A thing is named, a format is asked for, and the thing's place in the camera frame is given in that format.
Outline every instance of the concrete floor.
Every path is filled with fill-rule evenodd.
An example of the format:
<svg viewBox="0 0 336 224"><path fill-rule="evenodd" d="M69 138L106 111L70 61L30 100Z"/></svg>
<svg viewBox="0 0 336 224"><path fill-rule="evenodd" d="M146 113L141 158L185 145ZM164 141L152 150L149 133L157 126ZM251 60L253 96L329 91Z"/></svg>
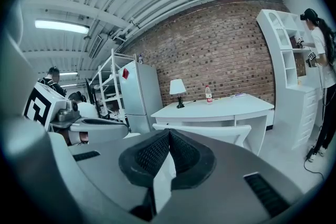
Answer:
<svg viewBox="0 0 336 224"><path fill-rule="evenodd" d="M309 141L294 150L280 146L279 139L272 130L267 131L259 157L290 178L303 193L322 182L320 174L313 174L303 167L305 157L311 145L315 145L319 129L315 126ZM327 178L336 157L336 139L334 138L324 155L316 155L313 163L306 161L306 168L313 172L321 172Z"/></svg>

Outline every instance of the brick wall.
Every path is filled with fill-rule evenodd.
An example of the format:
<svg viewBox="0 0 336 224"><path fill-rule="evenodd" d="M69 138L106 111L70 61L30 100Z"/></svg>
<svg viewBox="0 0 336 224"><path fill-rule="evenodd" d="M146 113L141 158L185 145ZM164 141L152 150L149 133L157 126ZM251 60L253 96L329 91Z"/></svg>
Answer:
<svg viewBox="0 0 336 224"><path fill-rule="evenodd" d="M306 75L306 67L305 67L305 59L303 58L303 54L294 54L296 72L298 77L302 77Z"/></svg>
<svg viewBox="0 0 336 224"><path fill-rule="evenodd" d="M271 57L256 17L261 9L288 12L280 0L221 0L196 6L159 23L129 44L123 53L141 54L157 69L164 105L170 81L182 79L184 101L245 92L274 104Z"/></svg>

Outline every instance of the bottle on shelf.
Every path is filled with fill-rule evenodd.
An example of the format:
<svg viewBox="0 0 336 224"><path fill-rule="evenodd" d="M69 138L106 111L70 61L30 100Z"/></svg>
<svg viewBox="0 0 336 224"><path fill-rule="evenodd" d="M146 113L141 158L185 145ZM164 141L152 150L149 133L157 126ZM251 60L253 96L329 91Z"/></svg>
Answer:
<svg viewBox="0 0 336 224"><path fill-rule="evenodd" d="M206 97L206 103L212 104L212 94L209 85L205 86L205 97Z"/></svg>
<svg viewBox="0 0 336 224"><path fill-rule="evenodd" d="M141 56L141 54L139 54L139 61L138 61L139 63L143 63L143 59L142 59L142 56Z"/></svg>

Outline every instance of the fluorescent light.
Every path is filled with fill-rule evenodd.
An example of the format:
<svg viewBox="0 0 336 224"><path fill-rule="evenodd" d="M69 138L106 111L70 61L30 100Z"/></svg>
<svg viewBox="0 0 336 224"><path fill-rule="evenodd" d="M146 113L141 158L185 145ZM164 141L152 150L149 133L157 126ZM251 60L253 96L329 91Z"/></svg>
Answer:
<svg viewBox="0 0 336 224"><path fill-rule="evenodd" d="M61 76L66 76L66 75L77 75L78 72L64 72L64 73L60 73Z"/></svg>
<svg viewBox="0 0 336 224"><path fill-rule="evenodd" d="M87 34L89 32L89 27L87 26L71 24L66 22L52 21L52 20L35 20L35 27L71 31L82 34Z"/></svg>
<svg viewBox="0 0 336 224"><path fill-rule="evenodd" d="M62 88L64 88L64 87L71 87L71 86L77 86L77 84L61 85Z"/></svg>

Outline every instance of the white desk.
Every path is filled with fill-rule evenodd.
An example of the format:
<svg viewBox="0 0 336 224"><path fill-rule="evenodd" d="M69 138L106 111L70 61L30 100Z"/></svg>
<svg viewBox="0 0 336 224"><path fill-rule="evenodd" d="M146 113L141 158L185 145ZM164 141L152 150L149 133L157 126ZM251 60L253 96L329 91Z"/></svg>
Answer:
<svg viewBox="0 0 336 224"><path fill-rule="evenodd" d="M185 102L184 105L184 108L178 109L177 103L172 103L151 116L155 117L157 124L207 127L250 125L251 131L244 147L256 155L264 140L268 111L274 108L274 105L252 95L215 99L210 105L206 100Z"/></svg>

